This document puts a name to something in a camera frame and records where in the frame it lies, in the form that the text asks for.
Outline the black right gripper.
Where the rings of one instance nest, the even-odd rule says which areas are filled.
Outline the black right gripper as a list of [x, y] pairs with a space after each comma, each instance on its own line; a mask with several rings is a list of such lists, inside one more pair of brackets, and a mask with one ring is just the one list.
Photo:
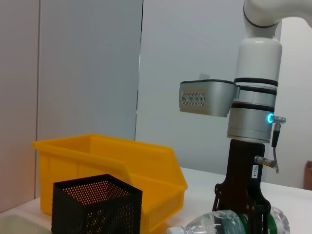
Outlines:
[[263, 166], [255, 162], [264, 153], [264, 144], [232, 139], [225, 180], [215, 186], [212, 211], [247, 214], [250, 234], [268, 233], [271, 205], [261, 192]]

